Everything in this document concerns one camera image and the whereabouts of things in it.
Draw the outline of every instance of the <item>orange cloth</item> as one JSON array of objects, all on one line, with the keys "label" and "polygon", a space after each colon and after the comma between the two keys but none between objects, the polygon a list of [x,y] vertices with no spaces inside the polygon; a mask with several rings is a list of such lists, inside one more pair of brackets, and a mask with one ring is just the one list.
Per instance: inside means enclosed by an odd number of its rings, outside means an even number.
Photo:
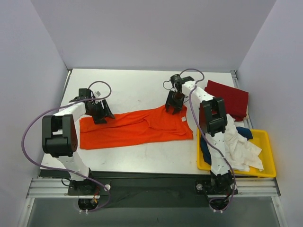
[{"label": "orange cloth", "polygon": [[98,149],[170,140],[192,140],[193,132],[186,117],[187,108],[172,115],[165,106],[115,114],[106,124],[94,124],[91,117],[80,119],[80,148]]}]

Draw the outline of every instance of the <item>plastic bin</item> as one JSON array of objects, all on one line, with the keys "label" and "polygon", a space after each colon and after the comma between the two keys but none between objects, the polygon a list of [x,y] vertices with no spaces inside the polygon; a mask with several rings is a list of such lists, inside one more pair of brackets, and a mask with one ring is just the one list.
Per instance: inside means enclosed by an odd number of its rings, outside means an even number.
[{"label": "plastic bin", "polygon": [[[262,149],[259,154],[259,158],[262,160],[264,170],[259,171],[256,168],[250,167],[249,172],[242,172],[235,170],[235,174],[241,175],[251,175],[257,177],[275,177],[276,176],[276,168],[273,159],[273,154],[270,148],[268,133],[264,130],[251,130],[253,139],[249,140],[253,144],[257,145]],[[203,151],[200,148],[200,131],[197,130],[197,167],[200,170],[211,170],[211,166],[207,164],[203,159]]]}]

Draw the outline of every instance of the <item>white table surface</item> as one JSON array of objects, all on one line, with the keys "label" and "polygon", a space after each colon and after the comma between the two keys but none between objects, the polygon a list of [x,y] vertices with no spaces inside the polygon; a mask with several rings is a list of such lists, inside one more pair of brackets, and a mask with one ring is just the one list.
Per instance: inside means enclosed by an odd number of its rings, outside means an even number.
[{"label": "white table surface", "polygon": [[[73,69],[62,103],[66,105],[78,95],[78,89],[88,87],[96,80],[109,83],[113,93],[107,99],[109,108],[114,114],[121,114],[136,110],[151,109],[164,105],[168,95],[162,87],[165,80],[179,71],[143,71],[143,70],[92,70]],[[186,72],[183,77],[192,76],[195,80],[201,75],[197,72]],[[208,80],[234,87],[230,73],[205,73],[205,80],[199,83],[204,88]],[[95,84],[91,88],[99,91],[101,96],[108,93],[104,84]],[[84,164],[92,171],[117,171],[139,173],[173,173],[173,174],[205,174],[196,166],[196,125],[187,106],[187,122],[194,132],[193,140],[146,143],[136,146],[120,148],[104,148],[83,150],[77,152]],[[79,138],[79,121],[76,121],[76,131]],[[64,168],[57,159],[45,154],[42,164],[46,166]]]}]

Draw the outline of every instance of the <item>clothing pile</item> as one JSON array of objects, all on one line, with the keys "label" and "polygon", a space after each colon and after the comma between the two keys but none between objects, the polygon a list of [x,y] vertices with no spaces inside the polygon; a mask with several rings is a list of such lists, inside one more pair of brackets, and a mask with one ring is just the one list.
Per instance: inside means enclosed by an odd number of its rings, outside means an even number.
[{"label": "clothing pile", "polygon": [[[249,172],[250,166],[263,171],[263,164],[258,155],[262,149],[249,142],[252,139],[249,129],[236,127],[234,119],[227,114],[227,126],[224,134],[225,157],[233,169]],[[200,147],[203,152],[204,161],[212,164],[207,143],[201,136]]]}]

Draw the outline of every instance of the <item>gray wall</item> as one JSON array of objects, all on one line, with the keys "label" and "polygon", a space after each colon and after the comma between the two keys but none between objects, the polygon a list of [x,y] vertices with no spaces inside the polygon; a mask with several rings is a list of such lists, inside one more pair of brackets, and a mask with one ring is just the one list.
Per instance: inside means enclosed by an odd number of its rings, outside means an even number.
[{"label": "gray wall", "polygon": [[[59,105],[67,75],[30,0],[1,2],[0,72],[0,226],[14,227],[38,171],[23,157],[22,133],[39,113]],[[41,161],[40,123],[30,131],[26,148]]]},{"label": "gray wall", "polygon": [[303,222],[302,12],[302,0],[277,0],[238,71],[254,128],[269,132],[290,227]]},{"label": "gray wall", "polygon": [[276,0],[32,0],[68,68],[239,68]]}]

